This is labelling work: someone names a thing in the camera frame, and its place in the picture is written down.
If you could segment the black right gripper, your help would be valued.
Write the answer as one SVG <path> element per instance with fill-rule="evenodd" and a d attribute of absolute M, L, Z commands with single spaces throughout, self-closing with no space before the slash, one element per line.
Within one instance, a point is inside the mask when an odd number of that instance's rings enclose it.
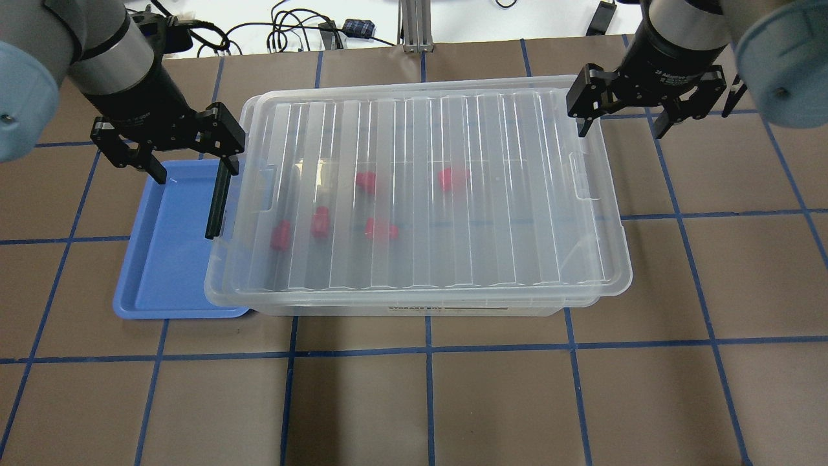
<path fill-rule="evenodd" d="M 572 83 L 567 114 L 578 119 L 578 136 L 585 138 L 595 119 L 624 108 L 661 106 L 665 114 L 653 121 L 656 140 L 683 119 L 706 117 L 725 90 L 715 62 L 724 49 L 686 49 L 653 26 L 639 27 L 615 71 L 588 63 Z"/>

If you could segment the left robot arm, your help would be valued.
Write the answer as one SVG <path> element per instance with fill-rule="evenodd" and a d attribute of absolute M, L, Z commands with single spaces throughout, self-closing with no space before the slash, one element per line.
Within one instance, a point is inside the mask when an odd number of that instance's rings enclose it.
<path fill-rule="evenodd" d="M 100 112 L 91 140 L 117 168 L 164 184 L 155 151 L 194 150 L 221 159 L 219 179 L 239 173 L 246 135 L 219 102 L 190 107 L 162 64 L 172 17 L 137 23 L 119 1 L 3 1 L 3 162 L 27 156 L 54 118 L 69 79 Z"/>

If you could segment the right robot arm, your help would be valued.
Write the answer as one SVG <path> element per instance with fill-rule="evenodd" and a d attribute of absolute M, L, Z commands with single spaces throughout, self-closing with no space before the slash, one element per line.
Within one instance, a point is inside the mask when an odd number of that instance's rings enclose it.
<path fill-rule="evenodd" d="M 813 129 L 827 120 L 825 1 L 642 1 L 642 20 L 614 71 L 589 63 L 567 93 L 567 114 L 584 137 L 599 118 L 626 108 L 660 107 L 654 129 L 702 119 L 725 92 L 716 65 L 733 48 L 737 87 L 769 123 Z"/>

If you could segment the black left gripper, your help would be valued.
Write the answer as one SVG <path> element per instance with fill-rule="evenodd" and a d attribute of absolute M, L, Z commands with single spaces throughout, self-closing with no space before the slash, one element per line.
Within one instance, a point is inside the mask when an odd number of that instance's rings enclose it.
<path fill-rule="evenodd" d="M 117 168 L 143 170 L 165 185 L 168 171 L 154 152 L 194 150 L 218 157 L 230 176 L 239 175 L 246 142 L 239 121 L 222 102 L 191 108 L 160 61 L 129 89 L 92 94 L 91 104 L 100 112 L 91 138 Z"/>

